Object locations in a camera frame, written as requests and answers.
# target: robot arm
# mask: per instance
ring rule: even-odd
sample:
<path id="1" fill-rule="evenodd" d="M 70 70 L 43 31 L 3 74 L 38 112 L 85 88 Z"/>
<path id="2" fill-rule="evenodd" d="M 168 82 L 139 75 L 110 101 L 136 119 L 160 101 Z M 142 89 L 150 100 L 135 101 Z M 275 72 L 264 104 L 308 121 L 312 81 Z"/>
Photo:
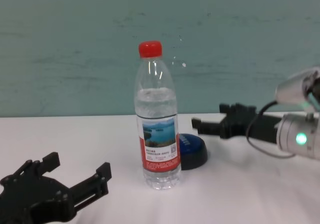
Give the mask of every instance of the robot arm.
<path id="1" fill-rule="evenodd" d="M 44 224 L 68 222 L 77 212 L 108 194 L 110 164 L 105 162 L 92 177 L 68 188 L 43 176 L 60 166 L 57 152 L 26 161 L 14 174 L 3 178 L 0 195 L 0 224 Z"/>
<path id="2" fill-rule="evenodd" d="M 320 160 L 320 125 L 314 117 L 320 111 L 320 66 L 300 72 L 278 85 L 275 92 L 278 104 L 301 106 L 307 115 L 285 114 L 282 118 L 262 115 L 251 126 L 250 137 L 277 146 L 285 152 Z M 228 139 L 245 136 L 250 122 L 257 115 L 254 106 L 220 105 L 225 118 L 220 123 L 192 119 L 199 134 Z"/>

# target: white table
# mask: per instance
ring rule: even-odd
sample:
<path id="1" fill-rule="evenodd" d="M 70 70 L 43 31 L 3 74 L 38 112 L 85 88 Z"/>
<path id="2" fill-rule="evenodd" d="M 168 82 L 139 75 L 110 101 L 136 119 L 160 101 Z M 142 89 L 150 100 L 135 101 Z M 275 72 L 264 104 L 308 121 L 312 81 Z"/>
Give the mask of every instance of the white table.
<path id="1" fill-rule="evenodd" d="M 180 133 L 196 134 L 191 117 L 219 121 L 222 115 L 179 115 Z M 111 163 L 109 194 L 70 223 L 320 223 L 320 162 L 274 159 L 252 149 L 243 137 L 202 136 L 208 162 L 183 171 L 181 184 L 165 191 L 143 182 L 134 116 L 0 118 L 0 138 L 1 178 L 53 151 L 61 166 L 48 176 L 69 187 L 93 175 L 103 162 Z"/>

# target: bottle label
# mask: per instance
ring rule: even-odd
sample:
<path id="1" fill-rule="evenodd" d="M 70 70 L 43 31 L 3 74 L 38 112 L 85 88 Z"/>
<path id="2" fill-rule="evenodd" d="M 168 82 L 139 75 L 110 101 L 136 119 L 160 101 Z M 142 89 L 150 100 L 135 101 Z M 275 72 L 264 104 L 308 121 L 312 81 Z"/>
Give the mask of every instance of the bottle label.
<path id="1" fill-rule="evenodd" d="M 168 172 L 181 162 L 177 115 L 148 119 L 137 116 L 143 167 Z"/>

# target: water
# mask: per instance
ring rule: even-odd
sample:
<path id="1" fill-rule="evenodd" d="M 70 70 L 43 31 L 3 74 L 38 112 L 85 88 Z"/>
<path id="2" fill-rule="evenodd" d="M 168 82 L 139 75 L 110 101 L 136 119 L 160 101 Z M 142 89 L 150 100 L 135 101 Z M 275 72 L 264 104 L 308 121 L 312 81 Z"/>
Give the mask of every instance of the water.
<path id="1" fill-rule="evenodd" d="M 134 99 L 135 112 L 143 118 L 163 118 L 177 114 L 177 99 L 173 90 L 162 88 L 148 88 L 137 92 Z M 155 132 L 154 138 L 161 138 Z M 169 189 L 174 187 L 180 180 L 181 165 L 167 172 L 151 172 L 143 169 L 146 183 L 154 189 Z"/>

